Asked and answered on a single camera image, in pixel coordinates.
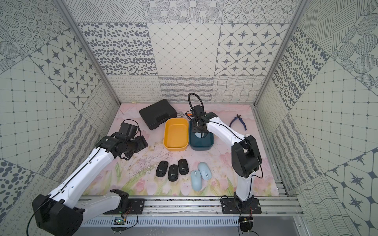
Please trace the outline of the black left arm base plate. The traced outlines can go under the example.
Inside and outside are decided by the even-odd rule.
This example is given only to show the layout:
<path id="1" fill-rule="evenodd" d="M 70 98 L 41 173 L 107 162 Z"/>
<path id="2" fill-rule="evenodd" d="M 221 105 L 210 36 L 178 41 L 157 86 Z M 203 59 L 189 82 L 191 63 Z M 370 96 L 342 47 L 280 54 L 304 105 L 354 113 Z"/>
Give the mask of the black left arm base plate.
<path id="1" fill-rule="evenodd" d="M 144 210 L 145 199 L 128 199 L 122 200 L 119 206 L 114 209 L 103 213 L 104 215 L 121 215 L 121 214 L 142 214 Z"/>

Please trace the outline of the black mouse blue mice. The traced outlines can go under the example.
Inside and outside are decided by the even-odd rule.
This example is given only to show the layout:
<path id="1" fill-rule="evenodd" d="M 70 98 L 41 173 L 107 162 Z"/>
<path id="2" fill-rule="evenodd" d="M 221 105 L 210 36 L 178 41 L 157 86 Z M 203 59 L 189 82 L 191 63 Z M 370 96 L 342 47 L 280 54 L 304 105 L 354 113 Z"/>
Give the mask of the black mouse blue mice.
<path id="1" fill-rule="evenodd" d="M 186 159 L 180 159 L 178 161 L 178 168 L 180 175 L 187 175 L 189 173 L 189 165 Z"/>

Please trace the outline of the light blue mouse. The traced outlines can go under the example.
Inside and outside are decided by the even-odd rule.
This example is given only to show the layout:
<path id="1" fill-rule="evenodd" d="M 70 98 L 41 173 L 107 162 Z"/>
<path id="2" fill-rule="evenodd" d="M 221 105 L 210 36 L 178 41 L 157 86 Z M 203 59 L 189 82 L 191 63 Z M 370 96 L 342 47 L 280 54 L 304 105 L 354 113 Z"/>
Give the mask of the light blue mouse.
<path id="1" fill-rule="evenodd" d="M 202 189 L 202 176 L 199 170 L 193 170 L 191 172 L 191 183 L 194 191 L 200 191 Z"/>
<path id="2" fill-rule="evenodd" d="M 198 164 L 198 170 L 200 171 L 201 177 L 204 180 L 207 181 L 207 180 L 210 180 L 212 178 L 211 170 L 205 162 L 200 162 Z"/>

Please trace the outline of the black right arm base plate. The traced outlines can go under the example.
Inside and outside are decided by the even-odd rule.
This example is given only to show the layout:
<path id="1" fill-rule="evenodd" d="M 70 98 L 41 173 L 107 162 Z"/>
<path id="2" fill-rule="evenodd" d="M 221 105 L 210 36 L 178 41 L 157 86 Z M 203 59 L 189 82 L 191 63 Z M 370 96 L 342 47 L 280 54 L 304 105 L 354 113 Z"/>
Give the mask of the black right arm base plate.
<path id="1" fill-rule="evenodd" d="M 259 199 L 254 197 L 245 202 L 238 198 L 221 198 L 220 205 L 223 214 L 262 214 Z"/>

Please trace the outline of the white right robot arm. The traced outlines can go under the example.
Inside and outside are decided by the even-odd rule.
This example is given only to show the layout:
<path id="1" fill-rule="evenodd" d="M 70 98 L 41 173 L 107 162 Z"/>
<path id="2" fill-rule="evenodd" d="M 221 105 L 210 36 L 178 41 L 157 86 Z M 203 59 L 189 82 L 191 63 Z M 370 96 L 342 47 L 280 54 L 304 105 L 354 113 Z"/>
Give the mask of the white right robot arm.
<path id="1" fill-rule="evenodd" d="M 215 113 L 205 112 L 203 105 L 191 106 L 191 116 L 194 122 L 193 133 L 212 133 L 226 144 L 231 150 L 231 164 L 239 176 L 235 199 L 246 203 L 253 197 L 253 178 L 262 164 L 257 141 L 252 135 L 242 135 L 226 125 Z"/>

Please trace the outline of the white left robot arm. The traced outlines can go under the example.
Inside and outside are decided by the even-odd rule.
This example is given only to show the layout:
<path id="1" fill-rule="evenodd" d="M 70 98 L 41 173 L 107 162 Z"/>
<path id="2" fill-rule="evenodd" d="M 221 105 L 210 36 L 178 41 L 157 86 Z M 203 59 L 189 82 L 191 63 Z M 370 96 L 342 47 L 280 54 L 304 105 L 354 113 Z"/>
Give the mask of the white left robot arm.
<path id="1" fill-rule="evenodd" d="M 38 195 L 32 202 L 36 226 L 54 236 L 72 236 L 82 224 L 99 215 L 119 215 L 126 222 L 130 213 L 140 215 L 144 199 L 130 199 L 129 194 L 114 188 L 86 203 L 79 199 L 99 173 L 113 160 L 130 160 L 148 147 L 139 124 L 126 119 L 119 131 L 104 136 L 84 162 L 48 195 Z"/>

